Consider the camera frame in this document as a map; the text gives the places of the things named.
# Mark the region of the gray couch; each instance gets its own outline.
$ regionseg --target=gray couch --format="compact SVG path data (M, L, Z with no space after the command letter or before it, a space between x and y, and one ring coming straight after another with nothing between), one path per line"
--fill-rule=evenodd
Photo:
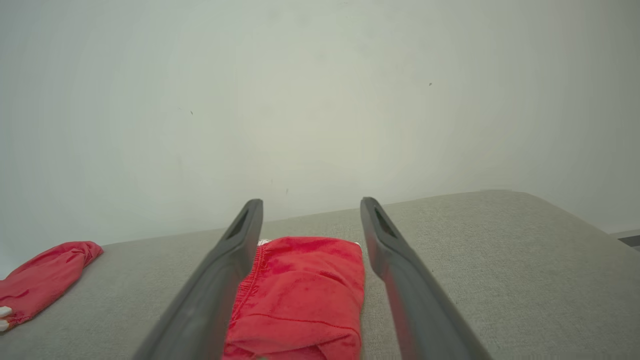
M640 358L640 252L526 193L444 195L385 210L495 358ZM131 357L223 232L106 245L65 296L0 336L0 357ZM364 244L357 209L266 222L260 237L288 235ZM364 252L362 355L397 358L384 285Z

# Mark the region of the couch cushion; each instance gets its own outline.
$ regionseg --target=couch cushion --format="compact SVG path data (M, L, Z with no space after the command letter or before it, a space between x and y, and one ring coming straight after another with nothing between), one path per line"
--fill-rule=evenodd
M494 357L640 355L640 252L526 193L444 195L385 210ZM64 297L0 336L3 357L131 357L223 232L106 245ZM364 244L357 209L263 225L261 238L281 236ZM362 354L399 357L384 284L368 262L365 270Z

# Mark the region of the crumpled red cloth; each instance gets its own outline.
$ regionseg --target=crumpled red cloth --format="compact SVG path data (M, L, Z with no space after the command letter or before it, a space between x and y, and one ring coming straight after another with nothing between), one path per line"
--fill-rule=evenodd
M362 250L350 241L286 237L258 247L240 286L225 359L358 359Z
M102 254L92 241L72 241L55 246L15 269L0 281L0 306L13 313L4 320L9 329L30 320L61 297L82 269Z

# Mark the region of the red fabric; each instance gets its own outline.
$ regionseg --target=red fabric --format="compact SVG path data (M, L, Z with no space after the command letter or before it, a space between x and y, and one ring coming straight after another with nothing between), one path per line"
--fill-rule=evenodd
M30 320L61 297L100 254L102 248L91 241L64 243L27 261L0 281L0 306L13 310L4 318L9 328Z
M238 287L225 359L358 359L362 251L333 238L259 246Z

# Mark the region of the white wall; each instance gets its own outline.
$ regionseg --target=white wall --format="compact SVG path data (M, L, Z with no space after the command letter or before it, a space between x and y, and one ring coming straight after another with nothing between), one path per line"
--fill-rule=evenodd
M638 15L631 0L3 1L5 274L64 241L223 227L252 197L272 220L511 188L638 229Z

